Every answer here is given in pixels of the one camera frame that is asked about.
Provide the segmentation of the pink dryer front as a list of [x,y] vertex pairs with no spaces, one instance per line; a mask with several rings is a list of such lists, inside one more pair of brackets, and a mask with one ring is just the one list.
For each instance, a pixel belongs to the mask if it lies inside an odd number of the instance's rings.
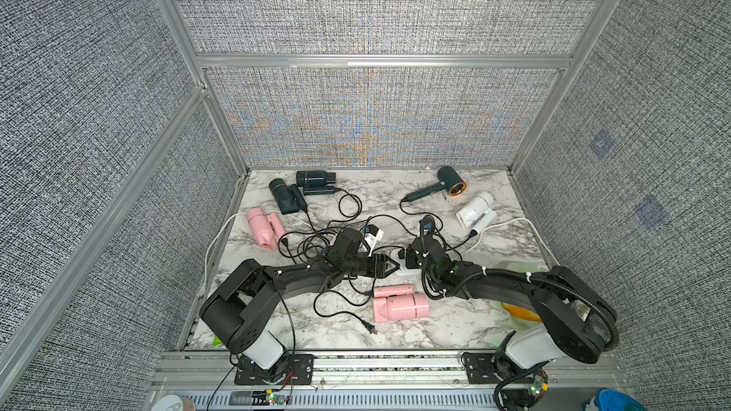
[[416,292],[413,285],[376,287],[373,298],[374,319],[377,325],[424,319],[430,314],[428,297],[424,293]]

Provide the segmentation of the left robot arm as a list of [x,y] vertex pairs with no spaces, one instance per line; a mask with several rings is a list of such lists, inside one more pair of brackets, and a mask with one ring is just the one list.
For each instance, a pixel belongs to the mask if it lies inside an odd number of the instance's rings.
[[262,266],[245,260],[202,304],[199,317],[230,355],[257,365],[262,376],[285,373],[291,354],[266,326],[279,304],[303,294],[320,294],[349,277],[385,279],[400,269],[388,255],[372,252],[353,228],[314,258],[292,266]]

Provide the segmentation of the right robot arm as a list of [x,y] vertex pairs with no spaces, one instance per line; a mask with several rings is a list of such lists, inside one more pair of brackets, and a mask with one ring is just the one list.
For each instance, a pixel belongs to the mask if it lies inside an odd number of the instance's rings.
[[616,311],[566,266],[519,272],[455,261],[430,236],[407,247],[405,263],[420,270],[432,300],[490,300],[539,317],[540,325],[508,336],[498,348],[496,367],[504,376],[563,357],[593,365],[619,344]]

